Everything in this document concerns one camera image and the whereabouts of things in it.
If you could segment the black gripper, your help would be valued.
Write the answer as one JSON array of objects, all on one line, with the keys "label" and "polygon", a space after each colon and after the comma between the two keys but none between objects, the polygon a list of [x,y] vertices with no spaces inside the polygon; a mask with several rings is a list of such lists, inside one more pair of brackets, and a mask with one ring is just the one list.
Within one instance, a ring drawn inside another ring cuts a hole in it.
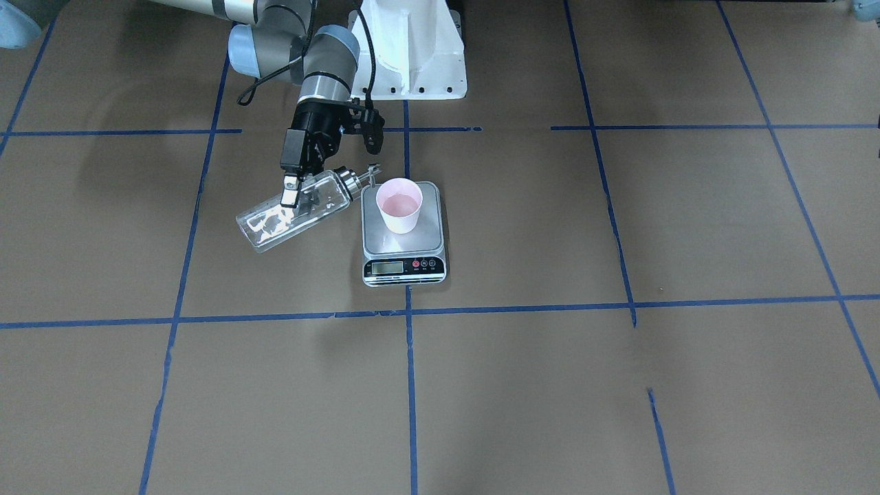
[{"label": "black gripper", "polygon": [[296,104],[280,157],[283,207],[298,206],[304,177],[324,171],[327,160],[339,151],[343,131],[352,126],[349,103],[343,100],[305,98]]}]

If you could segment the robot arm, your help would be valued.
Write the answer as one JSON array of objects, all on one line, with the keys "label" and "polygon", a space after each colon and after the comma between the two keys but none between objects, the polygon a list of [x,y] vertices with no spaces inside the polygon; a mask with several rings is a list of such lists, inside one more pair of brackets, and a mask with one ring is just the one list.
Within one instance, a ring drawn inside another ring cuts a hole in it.
[{"label": "robot arm", "polygon": [[252,79],[239,105],[274,80],[300,90],[280,158],[280,204],[293,208],[343,135],[361,133],[371,151],[382,144],[382,119],[352,92],[358,39],[345,26],[316,26],[317,9],[315,1],[3,1],[2,48],[22,50],[69,22],[78,32],[65,51],[72,66],[114,60],[142,75],[170,62],[194,72],[200,57],[218,54],[228,23],[227,61]]}]

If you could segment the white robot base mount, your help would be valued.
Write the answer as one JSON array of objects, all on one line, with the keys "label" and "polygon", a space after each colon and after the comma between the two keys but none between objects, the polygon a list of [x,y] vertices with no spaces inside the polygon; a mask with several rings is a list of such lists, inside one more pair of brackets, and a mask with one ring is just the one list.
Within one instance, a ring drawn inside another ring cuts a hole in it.
[{"label": "white robot base mount", "polygon": [[352,94],[458,100],[468,93],[458,9],[448,1],[362,1],[348,27],[360,44]]}]

